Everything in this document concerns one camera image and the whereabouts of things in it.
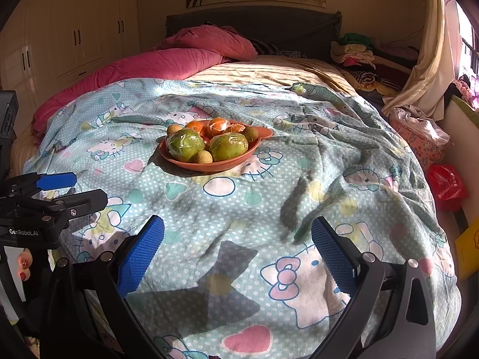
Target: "hello kitty bedsheet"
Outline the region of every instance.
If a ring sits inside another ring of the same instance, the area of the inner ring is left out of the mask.
[[[274,136],[220,174],[185,171],[157,155],[170,124],[217,116]],[[152,214],[163,218],[165,239],[127,299],[167,357],[310,355],[349,301],[311,241],[320,215],[361,252],[419,261],[437,348],[457,320],[454,264],[421,167],[361,97],[301,83],[129,79],[61,109],[25,165],[31,171],[73,171],[76,192],[109,196],[104,211],[63,231],[63,252],[76,262],[116,249]],[[385,305],[381,296],[363,340]]]

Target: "yellow book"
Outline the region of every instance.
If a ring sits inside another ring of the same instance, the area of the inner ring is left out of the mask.
[[[479,217],[456,239],[459,279],[479,270]]]

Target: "orange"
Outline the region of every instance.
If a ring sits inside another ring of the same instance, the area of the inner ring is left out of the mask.
[[[185,128],[190,128],[194,130],[200,136],[207,134],[205,127],[205,124],[201,121],[190,121],[188,124],[185,125]]]
[[[246,127],[242,124],[231,124],[226,128],[225,132],[237,132],[241,133]]]
[[[222,117],[215,117],[207,125],[207,134],[209,137],[221,135],[229,127],[229,121]]]

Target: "cabinet door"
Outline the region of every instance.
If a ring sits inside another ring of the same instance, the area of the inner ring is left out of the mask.
[[[50,15],[52,55],[55,77],[82,64],[80,39],[77,33],[76,0],[51,0],[49,10],[39,12],[40,17]]]
[[[64,90],[67,87],[74,85],[78,81],[85,78],[88,74],[93,73],[95,70],[99,69],[103,65],[104,65],[104,60],[99,59],[97,61],[84,64],[66,74],[59,76],[58,86],[60,90]]]
[[[105,64],[123,58],[120,22],[120,0],[101,0],[100,6],[105,37]]]
[[[125,57],[140,53],[137,0],[120,0],[121,36]]]
[[[3,90],[15,90],[18,113],[14,130],[19,135],[32,121],[37,107],[28,81],[24,34],[27,0],[21,0],[0,33],[0,81]]]
[[[56,81],[58,59],[52,54],[51,50],[54,49],[53,44],[60,41],[60,38],[54,37],[58,32],[52,28],[51,1],[52,0],[27,1],[25,63],[29,74],[30,87],[37,107],[58,92]],[[66,54],[61,54],[61,57],[63,61],[68,61]]]
[[[81,64],[106,55],[101,3],[101,0],[77,0],[77,56]]]

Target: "green mango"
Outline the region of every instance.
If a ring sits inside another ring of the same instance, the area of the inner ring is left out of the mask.
[[[226,161],[248,151],[248,141],[241,133],[224,133],[211,139],[209,151],[213,156],[213,161]]]
[[[204,141],[194,130],[183,128],[168,137],[166,146],[177,161],[191,163],[196,153],[204,150]]]

